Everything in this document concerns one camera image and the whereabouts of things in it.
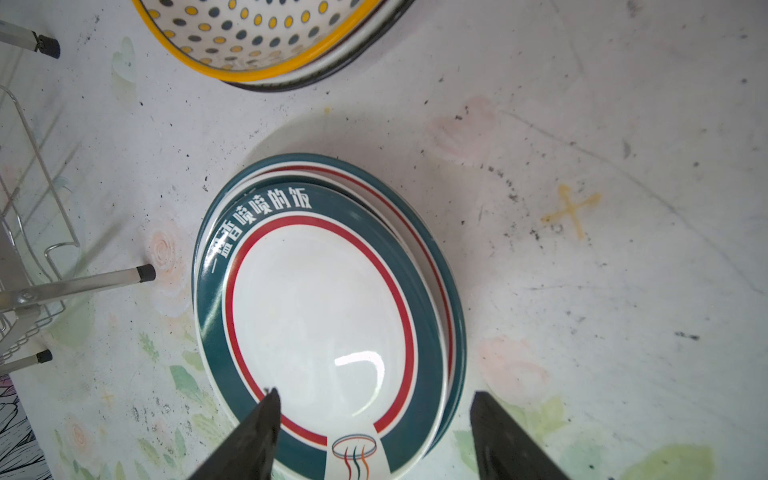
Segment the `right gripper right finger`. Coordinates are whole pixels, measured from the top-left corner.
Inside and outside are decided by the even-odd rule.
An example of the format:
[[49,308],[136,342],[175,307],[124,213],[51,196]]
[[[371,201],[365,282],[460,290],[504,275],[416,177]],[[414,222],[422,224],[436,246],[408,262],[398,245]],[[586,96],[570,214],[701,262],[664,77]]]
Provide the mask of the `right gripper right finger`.
[[489,392],[475,392],[470,421],[479,479],[568,479]]

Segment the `white plate row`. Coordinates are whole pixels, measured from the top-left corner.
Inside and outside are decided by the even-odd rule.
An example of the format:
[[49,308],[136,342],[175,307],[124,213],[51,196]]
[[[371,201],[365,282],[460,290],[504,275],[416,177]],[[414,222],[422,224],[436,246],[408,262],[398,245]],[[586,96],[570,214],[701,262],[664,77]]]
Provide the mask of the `white plate row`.
[[220,204],[199,240],[194,310],[230,416],[281,399],[277,465],[300,479],[398,479],[433,443],[447,349],[393,231],[332,187],[286,177]]

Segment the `chrome wire dish rack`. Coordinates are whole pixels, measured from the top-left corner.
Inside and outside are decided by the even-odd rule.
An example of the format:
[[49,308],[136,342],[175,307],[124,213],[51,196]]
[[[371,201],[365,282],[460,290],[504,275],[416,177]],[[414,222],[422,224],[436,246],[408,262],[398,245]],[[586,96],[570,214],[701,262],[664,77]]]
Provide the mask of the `chrome wire dish rack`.
[[56,261],[77,256],[81,243],[43,159],[24,108],[1,87],[1,373],[52,360],[43,349],[22,348],[65,309],[66,300],[152,282],[153,265],[77,278]]

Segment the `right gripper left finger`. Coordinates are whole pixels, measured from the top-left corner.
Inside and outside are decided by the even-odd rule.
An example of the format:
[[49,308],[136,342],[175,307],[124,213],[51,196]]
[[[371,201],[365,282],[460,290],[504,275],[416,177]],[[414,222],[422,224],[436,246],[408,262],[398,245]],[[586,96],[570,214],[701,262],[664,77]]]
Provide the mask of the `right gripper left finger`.
[[270,479],[280,431],[281,401],[272,389],[189,480]]

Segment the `yellow rimmed white plate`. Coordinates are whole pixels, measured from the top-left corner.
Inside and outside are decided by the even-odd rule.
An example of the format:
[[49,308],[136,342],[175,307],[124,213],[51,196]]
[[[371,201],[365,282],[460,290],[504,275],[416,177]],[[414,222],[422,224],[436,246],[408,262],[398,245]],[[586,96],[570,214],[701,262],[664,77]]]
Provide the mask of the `yellow rimmed white plate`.
[[145,26],[173,57],[213,79],[252,83],[321,58],[364,25],[378,0],[139,0]]

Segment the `red dotted rim plate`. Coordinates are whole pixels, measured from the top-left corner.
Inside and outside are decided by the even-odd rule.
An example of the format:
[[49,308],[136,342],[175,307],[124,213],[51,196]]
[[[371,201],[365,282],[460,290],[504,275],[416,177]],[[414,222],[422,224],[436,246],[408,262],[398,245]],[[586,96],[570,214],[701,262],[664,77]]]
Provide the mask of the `red dotted rim plate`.
[[436,447],[451,426],[464,387],[467,364],[464,313],[449,263],[426,224],[399,193],[379,178],[344,160],[312,153],[279,154],[245,166],[219,190],[203,217],[196,238],[192,275],[196,276],[202,266],[205,244],[213,236],[214,218],[228,194],[250,178],[278,170],[319,172],[338,179],[366,200],[382,207],[385,217],[392,220],[397,231],[405,235],[408,248],[416,255],[418,266],[435,295],[448,348],[448,393],[441,423],[431,444]]

